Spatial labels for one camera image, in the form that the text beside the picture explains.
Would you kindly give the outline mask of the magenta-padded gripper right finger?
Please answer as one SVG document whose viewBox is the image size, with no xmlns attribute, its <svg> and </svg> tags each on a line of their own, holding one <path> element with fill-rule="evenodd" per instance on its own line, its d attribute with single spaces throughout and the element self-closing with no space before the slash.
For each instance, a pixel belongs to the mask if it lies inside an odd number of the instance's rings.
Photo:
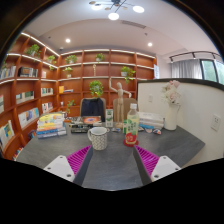
<svg viewBox="0 0 224 224">
<path fill-rule="evenodd" d="M 180 170 L 180 167 L 168 156 L 159 157 L 138 145 L 134 146 L 133 155 L 144 185 Z"/>
</svg>

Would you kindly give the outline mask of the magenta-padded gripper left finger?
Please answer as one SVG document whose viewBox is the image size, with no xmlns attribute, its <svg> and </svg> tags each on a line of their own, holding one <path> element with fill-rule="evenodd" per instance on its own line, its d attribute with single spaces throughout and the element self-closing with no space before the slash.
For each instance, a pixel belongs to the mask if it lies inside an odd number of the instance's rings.
<svg viewBox="0 0 224 224">
<path fill-rule="evenodd" d="M 69 156 L 59 155 L 44 170 L 81 186 L 92 155 L 93 147 L 89 145 Z"/>
</svg>

